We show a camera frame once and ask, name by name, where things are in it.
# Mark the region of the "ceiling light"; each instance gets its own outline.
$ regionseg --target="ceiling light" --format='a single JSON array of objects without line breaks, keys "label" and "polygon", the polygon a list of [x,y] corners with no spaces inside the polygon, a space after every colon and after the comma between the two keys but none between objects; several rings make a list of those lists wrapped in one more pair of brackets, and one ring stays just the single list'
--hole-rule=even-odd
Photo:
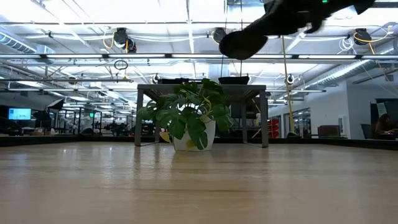
[{"label": "ceiling light", "polygon": [[37,54],[7,54],[7,55],[0,55],[0,58],[40,58],[40,55]]},{"label": "ceiling light", "polygon": [[71,54],[71,55],[58,55],[58,54],[48,54],[47,58],[102,58],[102,55],[98,54]]},{"label": "ceiling light", "polygon": [[326,90],[292,90],[292,92],[296,93],[324,93]]},{"label": "ceiling light", "polygon": [[300,59],[354,59],[356,55],[299,55]]},{"label": "ceiling light", "polygon": [[398,59],[398,55],[363,55],[363,59]]},{"label": "ceiling light", "polygon": [[20,88],[20,89],[18,89],[18,88],[14,88],[14,89],[7,89],[8,91],[40,91],[39,89],[31,89],[31,88],[29,88],[29,89],[26,89],[26,88]]},{"label": "ceiling light", "polygon": [[60,93],[56,93],[56,92],[50,92],[51,94],[55,95],[55,96],[60,96],[60,97],[65,97],[64,95],[60,94]]},{"label": "ceiling light", "polygon": [[269,93],[285,93],[286,90],[266,90],[266,92],[269,92]]},{"label": "ceiling light", "polygon": [[[270,58],[283,58],[283,55],[253,55],[251,58],[256,59],[270,59]],[[286,55],[286,58],[292,58],[291,55]]]},{"label": "ceiling light", "polygon": [[42,84],[39,84],[39,83],[37,83],[37,82],[18,81],[17,83],[23,84],[23,85],[28,85],[28,86],[31,86],[31,87],[37,87],[37,88],[43,87]]},{"label": "ceiling light", "polygon": [[104,109],[112,109],[112,106],[107,106],[107,105],[101,105],[101,106],[99,106],[99,107],[102,107],[102,108],[104,108]]},{"label": "ceiling light", "polygon": [[109,91],[109,89],[76,89],[77,91]]},{"label": "ceiling light", "polygon": [[74,89],[44,89],[43,91],[75,91]]},{"label": "ceiling light", "polygon": [[164,54],[110,54],[109,58],[165,58]]},{"label": "ceiling light", "polygon": [[221,54],[172,54],[173,58],[222,58]]},{"label": "ceiling light", "polygon": [[71,98],[73,100],[77,100],[77,101],[87,101],[87,100],[89,100],[87,98],[80,97],[80,96],[69,96],[69,98]]}]

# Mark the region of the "blue screen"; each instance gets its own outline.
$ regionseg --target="blue screen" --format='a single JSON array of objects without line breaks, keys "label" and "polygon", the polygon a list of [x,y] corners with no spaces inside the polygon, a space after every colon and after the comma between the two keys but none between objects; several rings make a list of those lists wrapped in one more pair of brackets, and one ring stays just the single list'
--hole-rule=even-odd
[{"label": "blue screen", "polygon": [[30,120],[31,116],[32,116],[31,109],[10,108],[8,110],[8,119]]}]

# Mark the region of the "white pot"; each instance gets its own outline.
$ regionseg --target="white pot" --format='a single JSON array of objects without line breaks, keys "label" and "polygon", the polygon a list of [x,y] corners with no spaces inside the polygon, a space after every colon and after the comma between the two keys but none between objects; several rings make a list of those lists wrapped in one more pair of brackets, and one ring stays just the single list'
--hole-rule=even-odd
[{"label": "white pot", "polygon": [[208,151],[211,149],[214,141],[214,136],[216,134],[216,121],[210,121],[210,118],[205,118],[205,126],[206,126],[206,134],[207,134],[207,147],[203,150],[199,150],[196,146],[188,148],[187,142],[191,141],[191,138],[186,132],[182,139],[177,139],[173,137],[173,145],[174,150],[176,151],[191,151],[191,152],[198,152],[198,151]]}]

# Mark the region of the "white wall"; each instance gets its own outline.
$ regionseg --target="white wall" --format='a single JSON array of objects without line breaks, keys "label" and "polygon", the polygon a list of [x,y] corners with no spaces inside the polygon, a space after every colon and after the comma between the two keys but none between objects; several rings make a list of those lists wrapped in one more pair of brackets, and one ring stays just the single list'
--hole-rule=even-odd
[{"label": "white wall", "polygon": [[[350,138],[346,82],[341,82],[337,87],[329,87],[325,90],[326,93],[310,93],[304,101],[295,101],[293,111],[311,109],[312,134],[318,134],[318,127],[321,125],[338,125],[338,118],[346,116],[346,133]],[[283,115],[288,112],[288,106],[278,106],[269,109],[269,117],[282,115],[283,119]]]},{"label": "white wall", "polygon": [[398,98],[398,91],[389,85],[383,87],[391,93],[379,85],[367,83],[347,85],[349,125],[352,139],[364,139],[361,124],[371,124],[370,103],[375,103],[377,98]]}]

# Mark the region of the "desk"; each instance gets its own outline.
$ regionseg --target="desk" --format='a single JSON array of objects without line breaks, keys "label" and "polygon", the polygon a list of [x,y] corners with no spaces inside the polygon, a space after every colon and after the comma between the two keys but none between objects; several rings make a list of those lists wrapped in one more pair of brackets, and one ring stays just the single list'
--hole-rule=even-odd
[{"label": "desk", "polygon": [[[173,93],[173,87],[178,85],[172,84],[138,84],[137,90],[137,111],[142,107],[144,94],[154,101],[157,101],[162,95]],[[268,147],[268,101],[266,96],[265,85],[221,85],[224,89],[225,100],[228,103],[239,103],[241,105],[241,114],[246,114],[246,102],[260,95],[260,114],[261,114],[261,140],[262,147]],[[136,121],[142,121],[141,116],[137,113]],[[159,122],[155,123],[155,141],[159,142]],[[142,122],[136,122],[136,133],[134,144],[141,146]],[[248,131],[246,126],[246,116],[242,117],[242,138],[243,143],[248,142]]]}]

